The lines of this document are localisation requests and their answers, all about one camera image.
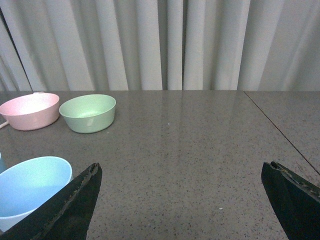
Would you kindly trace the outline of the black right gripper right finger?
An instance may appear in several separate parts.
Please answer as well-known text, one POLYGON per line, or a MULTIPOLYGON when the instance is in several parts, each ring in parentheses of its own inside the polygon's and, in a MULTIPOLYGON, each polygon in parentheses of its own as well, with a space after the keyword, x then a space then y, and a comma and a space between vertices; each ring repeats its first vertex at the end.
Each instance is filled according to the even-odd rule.
POLYGON ((289 240, 320 238, 320 188, 278 162, 265 162, 261 181, 289 240))

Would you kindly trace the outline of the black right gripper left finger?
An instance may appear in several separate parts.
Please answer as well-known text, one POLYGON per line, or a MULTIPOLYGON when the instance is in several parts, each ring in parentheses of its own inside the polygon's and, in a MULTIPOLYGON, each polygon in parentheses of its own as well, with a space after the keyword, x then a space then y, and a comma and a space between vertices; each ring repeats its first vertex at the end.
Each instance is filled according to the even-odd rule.
POLYGON ((102 182, 93 163, 39 208, 6 230, 2 240, 85 240, 102 182))

